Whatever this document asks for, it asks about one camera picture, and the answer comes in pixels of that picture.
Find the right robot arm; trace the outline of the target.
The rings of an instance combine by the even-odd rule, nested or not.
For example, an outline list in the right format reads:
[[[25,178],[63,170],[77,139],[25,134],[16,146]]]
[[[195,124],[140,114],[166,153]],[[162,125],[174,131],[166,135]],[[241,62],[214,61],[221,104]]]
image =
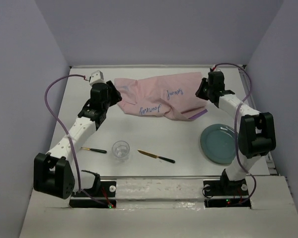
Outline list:
[[[211,71],[202,79],[196,96],[209,100],[234,119],[235,158],[223,170],[219,180],[204,182],[204,196],[251,196],[252,193],[247,191],[246,176],[258,160],[276,148],[273,115],[251,108],[234,92],[226,90],[224,74],[220,71]]]

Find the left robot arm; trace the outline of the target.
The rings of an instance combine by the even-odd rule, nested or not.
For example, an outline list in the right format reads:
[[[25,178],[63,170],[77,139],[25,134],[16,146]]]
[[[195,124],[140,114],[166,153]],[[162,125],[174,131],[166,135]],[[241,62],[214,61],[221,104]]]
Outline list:
[[[81,190],[81,176],[77,152],[100,128],[108,109],[122,100],[112,81],[94,83],[90,98],[78,113],[74,124],[64,137],[46,153],[38,153],[34,159],[33,187],[35,191],[66,199],[75,188]]]

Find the pink cloth placemat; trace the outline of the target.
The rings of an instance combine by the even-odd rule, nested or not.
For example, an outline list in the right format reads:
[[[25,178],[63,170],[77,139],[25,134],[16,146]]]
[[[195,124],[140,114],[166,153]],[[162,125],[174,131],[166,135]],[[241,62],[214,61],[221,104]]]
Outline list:
[[[207,101],[195,95],[201,81],[200,72],[139,80],[116,78],[115,87],[122,97],[118,106],[128,115],[194,120],[207,112]]]

